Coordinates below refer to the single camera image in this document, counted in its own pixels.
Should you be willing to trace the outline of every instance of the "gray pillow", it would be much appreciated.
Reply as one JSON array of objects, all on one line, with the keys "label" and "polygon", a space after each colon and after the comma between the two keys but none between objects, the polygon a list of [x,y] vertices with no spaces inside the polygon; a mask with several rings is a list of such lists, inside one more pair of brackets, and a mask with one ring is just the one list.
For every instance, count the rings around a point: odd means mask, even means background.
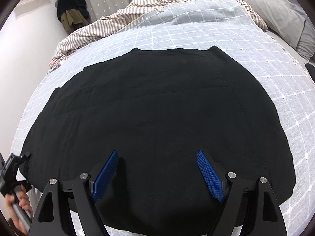
[{"label": "gray pillow", "polygon": [[296,50],[305,18],[296,12],[298,5],[288,0],[245,0],[292,48]]},{"label": "gray pillow", "polygon": [[313,57],[315,53],[315,28],[309,17],[306,18],[296,51],[307,61]]}]

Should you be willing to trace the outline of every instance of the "human hand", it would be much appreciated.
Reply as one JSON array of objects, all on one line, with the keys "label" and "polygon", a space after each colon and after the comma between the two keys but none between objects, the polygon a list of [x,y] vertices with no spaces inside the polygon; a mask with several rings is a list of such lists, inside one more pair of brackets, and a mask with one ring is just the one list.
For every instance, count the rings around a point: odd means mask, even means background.
[{"label": "human hand", "polygon": [[[31,218],[33,218],[33,209],[31,207],[31,203],[28,199],[28,196],[26,194],[26,190],[24,188],[23,185],[21,185],[21,192],[18,192],[16,194],[16,196],[19,199],[19,206],[24,209],[25,211],[29,211],[31,214]],[[21,231],[22,233],[24,233],[25,235],[28,235],[23,223],[21,222],[21,220],[18,218],[17,214],[15,213],[12,204],[14,203],[14,196],[13,195],[9,195],[6,194],[5,195],[5,205],[6,208],[9,212],[10,218],[13,221],[14,226]]]}]

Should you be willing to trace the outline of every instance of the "black t-shirt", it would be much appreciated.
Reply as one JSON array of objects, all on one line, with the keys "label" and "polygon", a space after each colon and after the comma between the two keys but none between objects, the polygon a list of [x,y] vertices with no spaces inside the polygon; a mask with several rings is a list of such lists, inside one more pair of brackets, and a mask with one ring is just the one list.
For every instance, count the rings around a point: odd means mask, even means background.
[{"label": "black t-shirt", "polygon": [[25,140],[22,153],[32,155],[20,169],[43,191],[49,179],[74,179],[115,149],[117,171],[96,203],[105,225],[204,235],[221,205],[197,166],[202,148],[243,179],[266,177],[279,203],[291,196],[286,135],[270,97],[243,66],[215,46],[133,49],[55,89]]}]

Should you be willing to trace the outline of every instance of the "blue gripper pad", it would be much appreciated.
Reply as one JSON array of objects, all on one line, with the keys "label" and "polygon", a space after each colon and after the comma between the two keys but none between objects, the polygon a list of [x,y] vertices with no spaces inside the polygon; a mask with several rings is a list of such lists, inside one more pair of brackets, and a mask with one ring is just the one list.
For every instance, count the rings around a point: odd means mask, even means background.
[{"label": "blue gripper pad", "polygon": [[98,199],[103,198],[107,186],[116,171],[117,165],[118,153],[114,151],[105,163],[97,179],[94,181],[94,191],[91,196],[94,202],[96,202]]},{"label": "blue gripper pad", "polygon": [[201,150],[197,153],[197,164],[212,196],[222,203],[225,198],[222,182]]}]

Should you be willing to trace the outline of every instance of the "bed mattress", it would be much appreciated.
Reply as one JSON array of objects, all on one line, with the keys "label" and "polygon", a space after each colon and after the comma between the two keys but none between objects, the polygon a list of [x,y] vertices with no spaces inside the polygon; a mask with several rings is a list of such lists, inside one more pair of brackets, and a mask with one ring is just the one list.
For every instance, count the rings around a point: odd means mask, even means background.
[{"label": "bed mattress", "polygon": [[[28,131],[51,93],[85,66],[121,56],[133,48],[158,50],[213,45],[243,65],[274,102],[293,155],[296,185],[280,205],[288,235],[299,235],[315,209],[315,85],[307,71],[251,20],[233,0],[194,0],[151,11],[121,31],[94,42],[70,56],[49,73],[32,95],[19,123],[12,152],[20,154]],[[30,193],[36,206],[40,193]],[[84,235],[72,213],[77,235]],[[110,235],[131,235],[108,228]],[[233,235],[239,235],[240,227]]]}]

